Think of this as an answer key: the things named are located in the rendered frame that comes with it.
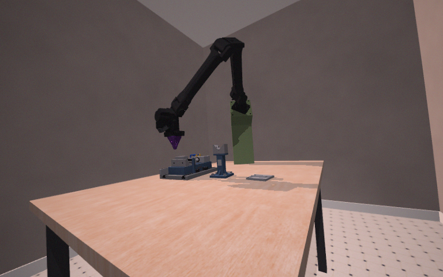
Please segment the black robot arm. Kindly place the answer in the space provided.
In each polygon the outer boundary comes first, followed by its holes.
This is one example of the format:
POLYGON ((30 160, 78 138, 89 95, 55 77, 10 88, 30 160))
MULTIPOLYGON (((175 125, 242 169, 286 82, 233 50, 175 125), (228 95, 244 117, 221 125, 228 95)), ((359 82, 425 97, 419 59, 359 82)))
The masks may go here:
POLYGON ((237 38, 218 38, 210 47, 210 54, 198 69, 185 89, 172 101, 171 108, 159 108, 155 112, 156 129, 159 133, 178 130, 179 117, 182 117, 189 108, 188 105, 206 82, 212 72, 221 62, 226 62, 230 57, 232 87, 230 96, 235 103, 232 109, 246 114, 250 105, 246 103, 247 96, 243 91, 242 84, 242 48, 244 42, 237 38), (217 52, 220 53, 217 53, 217 52), (180 103, 179 103, 180 102, 180 103), (247 105, 246 105, 247 104, 247 105))

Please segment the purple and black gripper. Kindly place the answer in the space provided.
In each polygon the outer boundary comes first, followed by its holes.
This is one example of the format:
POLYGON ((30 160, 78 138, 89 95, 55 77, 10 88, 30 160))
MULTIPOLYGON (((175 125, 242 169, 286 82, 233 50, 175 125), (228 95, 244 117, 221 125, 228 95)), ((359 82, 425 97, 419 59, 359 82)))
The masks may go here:
POLYGON ((178 123, 178 130, 171 132, 164 132, 164 136, 168 138, 173 149, 177 149, 181 136, 185 135, 185 131, 179 131, 179 122, 177 123, 178 123))

